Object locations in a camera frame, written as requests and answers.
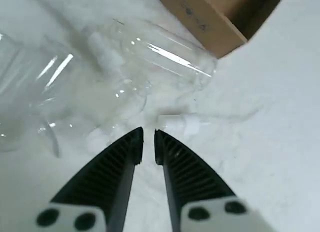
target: plastic bottle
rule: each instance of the plastic bottle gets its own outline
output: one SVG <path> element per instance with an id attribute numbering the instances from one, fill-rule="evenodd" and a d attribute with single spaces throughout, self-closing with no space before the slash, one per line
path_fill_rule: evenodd
<path id="1" fill-rule="evenodd" d="M 153 73 L 152 81 L 165 77 L 167 83 L 201 90 L 216 71 L 217 59 L 211 53 L 151 22 L 114 19 L 96 31 L 110 38 L 126 61 L 135 61 Z"/>
<path id="2" fill-rule="evenodd" d="M 130 80 L 107 78 L 98 71 L 77 71 L 69 100 L 56 100 L 39 106 L 41 116 L 52 131 L 58 157 L 72 151 L 99 153 L 127 131 L 124 121 L 138 114 L 146 104 L 146 95 Z"/>
<path id="3" fill-rule="evenodd" d="M 37 134 L 41 127 L 35 116 L 38 105 L 50 103 L 59 94 L 67 97 L 72 59 L 52 41 L 45 48 L 33 48 L 0 34 L 1 152 L 17 150 L 26 143 L 26 135 Z"/>
<path id="4" fill-rule="evenodd" d="M 174 83 L 201 90 L 216 71 L 217 59 L 211 53 L 151 22 L 110 18 L 104 25 L 89 26 L 74 14 L 64 10 L 60 13 L 108 75 L 116 72 L 135 78 L 138 84 L 148 84 L 140 76 L 147 73 L 151 84 L 161 81 L 161 84 Z M 138 64 L 140 69 L 132 71 L 126 65 L 130 62 Z"/>

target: brown cardboard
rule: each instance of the brown cardboard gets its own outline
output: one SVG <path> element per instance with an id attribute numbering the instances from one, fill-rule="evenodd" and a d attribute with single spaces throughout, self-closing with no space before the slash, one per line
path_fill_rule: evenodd
<path id="1" fill-rule="evenodd" d="M 218 58 L 245 44 L 280 0 L 160 0 Z"/>

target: white table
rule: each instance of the white table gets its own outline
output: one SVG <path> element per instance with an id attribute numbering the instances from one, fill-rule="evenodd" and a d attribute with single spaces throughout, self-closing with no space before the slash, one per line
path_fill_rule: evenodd
<path id="1" fill-rule="evenodd" d="M 108 14 L 138 16 L 195 41 L 158 0 L 50 1 L 68 6 L 85 22 L 101 23 Z M 224 118 L 256 113 L 182 140 L 281 232 L 320 230 L 319 1 L 283 0 L 249 44 L 219 61 L 209 87 L 190 98 L 200 113 Z M 0 30 L 28 45 L 39 45 L 44 35 L 69 43 L 68 29 L 37 0 L 0 0 Z M 151 96 L 145 113 L 154 104 Z M 145 133 L 124 231 L 170 231 L 153 132 Z M 21 231 L 91 158 L 76 151 L 63 158 L 47 151 L 0 154 L 0 230 Z"/>

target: bottle cap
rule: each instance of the bottle cap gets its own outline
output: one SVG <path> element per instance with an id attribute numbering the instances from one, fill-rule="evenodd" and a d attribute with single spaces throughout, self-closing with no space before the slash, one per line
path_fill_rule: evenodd
<path id="1" fill-rule="evenodd" d="M 199 133 L 201 122 L 196 113 L 159 115 L 159 126 L 166 132 L 183 133 L 185 136 L 193 136 Z"/>

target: ridged rubber pad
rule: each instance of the ridged rubber pad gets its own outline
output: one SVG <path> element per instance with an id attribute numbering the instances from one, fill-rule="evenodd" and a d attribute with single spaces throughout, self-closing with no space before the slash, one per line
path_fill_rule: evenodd
<path id="1" fill-rule="evenodd" d="M 99 207 L 107 231 L 121 232 L 135 165 L 142 160 L 143 143 L 141 127 L 129 132 L 83 167 L 51 201 Z"/>
<path id="2" fill-rule="evenodd" d="M 154 149 L 156 163 L 163 166 L 173 232 L 180 231 L 187 203 L 235 195 L 207 163 L 169 134 L 156 130 Z"/>

